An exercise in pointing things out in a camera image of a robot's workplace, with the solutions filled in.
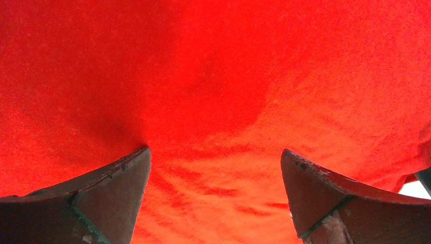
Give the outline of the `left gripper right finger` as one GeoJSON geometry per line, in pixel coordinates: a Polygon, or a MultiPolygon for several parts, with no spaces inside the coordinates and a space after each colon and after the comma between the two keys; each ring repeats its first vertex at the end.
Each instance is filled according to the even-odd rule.
{"type": "Polygon", "coordinates": [[[430,243],[430,201],[381,190],[286,149],[283,181],[303,243],[430,243]]]}

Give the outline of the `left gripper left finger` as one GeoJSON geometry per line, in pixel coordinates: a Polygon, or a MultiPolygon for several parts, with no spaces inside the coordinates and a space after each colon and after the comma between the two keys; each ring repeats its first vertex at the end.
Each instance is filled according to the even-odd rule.
{"type": "Polygon", "coordinates": [[[1,243],[130,243],[150,150],[25,196],[1,198],[1,243]]]}

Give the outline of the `red t shirt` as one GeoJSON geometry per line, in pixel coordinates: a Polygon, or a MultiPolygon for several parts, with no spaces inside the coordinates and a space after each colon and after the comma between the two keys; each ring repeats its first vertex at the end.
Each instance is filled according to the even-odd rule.
{"type": "Polygon", "coordinates": [[[430,1],[1,1],[1,195],[144,144],[133,243],[298,243],[284,149],[430,166],[430,1]]]}

